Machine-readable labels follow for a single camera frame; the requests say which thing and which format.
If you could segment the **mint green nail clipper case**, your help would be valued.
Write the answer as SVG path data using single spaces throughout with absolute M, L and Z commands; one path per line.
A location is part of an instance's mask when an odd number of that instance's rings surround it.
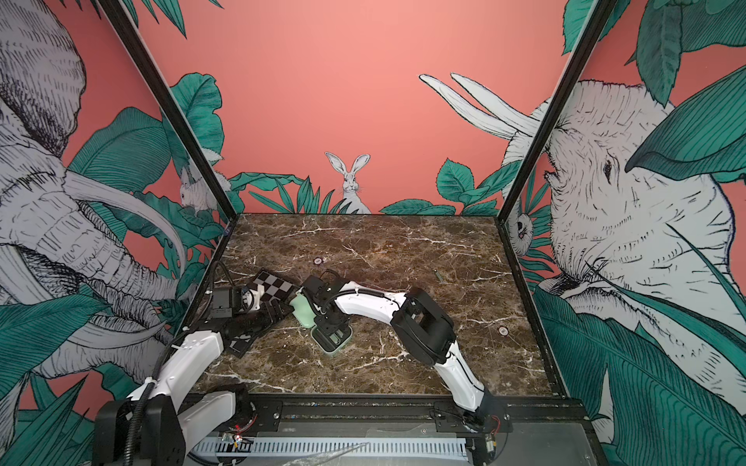
M 353 336 L 349 320 L 334 318 L 330 313 L 318 314 L 315 306 L 302 292 L 298 292 L 291 302 L 293 316 L 302 327 L 311 331 L 311 337 L 327 355 L 335 355 Z

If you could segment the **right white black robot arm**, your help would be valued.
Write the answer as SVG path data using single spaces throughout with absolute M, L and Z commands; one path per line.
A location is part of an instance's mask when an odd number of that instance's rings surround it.
M 311 324 L 325 353 L 334 353 L 349 340 L 352 316 L 388 324 L 408 355 L 434 368 L 469 430 L 491 434 L 512 430 L 505 403 L 491 394 L 465 361 L 453 320 L 423 289 L 390 292 L 340 276 L 331 283 L 311 276 L 289 304 L 299 322 Z

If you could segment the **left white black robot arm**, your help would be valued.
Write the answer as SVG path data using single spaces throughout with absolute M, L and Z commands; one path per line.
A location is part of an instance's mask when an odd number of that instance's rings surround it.
M 250 452 L 260 410 L 238 386 L 190 400 L 190 391 L 225 350 L 246 353 L 291 310 L 269 287 L 223 287 L 201 322 L 157 359 L 153 373 L 95 419 L 95 465 L 236 465 Z

